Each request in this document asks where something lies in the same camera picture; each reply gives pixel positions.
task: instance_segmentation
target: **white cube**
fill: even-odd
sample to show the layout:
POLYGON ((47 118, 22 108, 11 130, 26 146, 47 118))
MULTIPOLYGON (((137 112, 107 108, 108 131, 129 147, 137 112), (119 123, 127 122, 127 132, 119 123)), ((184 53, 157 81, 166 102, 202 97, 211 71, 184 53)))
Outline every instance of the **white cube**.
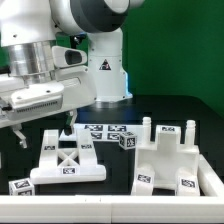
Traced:
POLYGON ((35 195, 34 185, 30 179, 21 179, 9 182, 9 194, 15 196, 35 195))
POLYGON ((179 176, 178 179, 176 196, 200 196, 200 189, 196 176, 179 176))
POLYGON ((125 150, 134 149, 137 144, 137 135, 133 132, 122 132, 119 137, 119 146, 125 150))

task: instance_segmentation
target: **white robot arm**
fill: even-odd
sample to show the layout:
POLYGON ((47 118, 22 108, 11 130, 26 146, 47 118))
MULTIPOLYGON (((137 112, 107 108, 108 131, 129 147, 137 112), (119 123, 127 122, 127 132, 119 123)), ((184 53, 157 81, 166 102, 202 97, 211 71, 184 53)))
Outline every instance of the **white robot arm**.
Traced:
POLYGON ((0 128, 11 126, 26 147, 21 123, 95 102, 87 55, 56 46, 56 33, 117 30, 142 0, 1 0, 1 47, 9 53, 0 75, 0 128))
POLYGON ((51 1, 54 21, 63 31, 70 35, 80 30, 87 32, 88 69, 95 81, 96 106, 112 107, 116 102, 132 97, 128 92, 128 74, 122 67, 123 33, 119 27, 128 10, 141 6, 143 2, 51 1))

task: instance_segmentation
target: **cross-shaped support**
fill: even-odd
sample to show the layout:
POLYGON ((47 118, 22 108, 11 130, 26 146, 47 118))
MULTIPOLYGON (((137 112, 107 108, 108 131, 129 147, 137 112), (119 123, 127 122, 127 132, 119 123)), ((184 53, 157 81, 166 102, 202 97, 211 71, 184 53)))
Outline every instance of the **cross-shaped support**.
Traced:
POLYGON ((33 184, 103 181, 106 169, 97 164, 89 130, 78 131, 78 148, 59 149, 58 130, 44 132, 39 168, 30 173, 33 184))

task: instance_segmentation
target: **green backdrop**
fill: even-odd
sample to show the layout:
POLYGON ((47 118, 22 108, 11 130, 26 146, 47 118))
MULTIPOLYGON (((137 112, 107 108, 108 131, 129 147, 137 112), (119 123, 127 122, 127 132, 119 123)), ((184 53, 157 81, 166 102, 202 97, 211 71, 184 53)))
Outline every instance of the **green backdrop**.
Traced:
POLYGON ((224 0, 145 0, 123 31, 132 93, 195 96, 224 117, 224 0))

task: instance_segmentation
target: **black panel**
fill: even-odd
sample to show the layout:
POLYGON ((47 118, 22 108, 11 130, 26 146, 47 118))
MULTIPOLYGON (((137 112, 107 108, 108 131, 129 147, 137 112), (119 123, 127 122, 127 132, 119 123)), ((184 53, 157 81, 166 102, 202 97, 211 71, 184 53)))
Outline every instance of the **black panel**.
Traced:
POLYGON ((82 62, 82 55, 77 51, 66 51, 65 60, 68 65, 75 65, 82 62))
POLYGON ((112 32, 124 22, 127 11, 113 12, 104 0, 70 0, 74 20, 88 33, 112 32))
POLYGON ((10 67, 8 65, 0 67, 0 75, 10 74, 10 67))

